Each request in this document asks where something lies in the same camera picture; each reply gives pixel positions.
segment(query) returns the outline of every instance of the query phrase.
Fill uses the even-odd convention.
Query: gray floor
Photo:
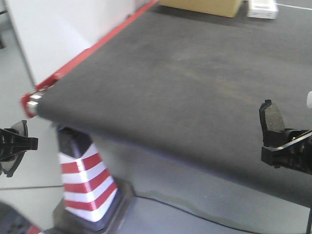
[[[12,30],[3,24],[0,27],[7,45],[0,51],[0,127],[4,128],[24,118],[19,98],[32,87]],[[0,200],[47,229],[52,227],[51,212],[62,197],[62,188],[17,188],[61,184],[55,133],[51,123],[39,118],[29,120],[28,125],[29,135],[39,138],[39,150],[25,155],[13,178],[0,176]],[[112,174],[131,181],[139,195],[238,228],[272,234],[303,233],[305,229],[307,208],[99,137],[94,140]],[[239,233],[143,199],[133,201],[119,230],[120,234],[187,232]]]

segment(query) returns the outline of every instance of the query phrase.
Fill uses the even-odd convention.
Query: red table edge
[[[54,85],[59,79],[61,79],[64,75],[73,70],[78,64],[88,58],[91,54],[93,54],[96,50],[98,50],[102,45],[107,43],[110,39],[116,36],[119,32],[121,32],[125,27],[127,27],[130,23],[135,21],[140,15],[150,9],[158,0],[151,0],[149,3],[142,6],[138,9],[133,15],[129,16],[123,23],[114,28],[111,32],[102,37],[96,44],[92,47],[82,51],[79,55],[74,57],[67,64],[58,69],[55,73],[45,79],[43,82],[37,84],[35,86],[35,91],[39,91],[41,89],[47,89]],[[31,93],[27,93],[23,95],[20,99],[22,107],[29,118],[34,117],[35,115],[30,113],[27,108],[27,102],[29,101]]]

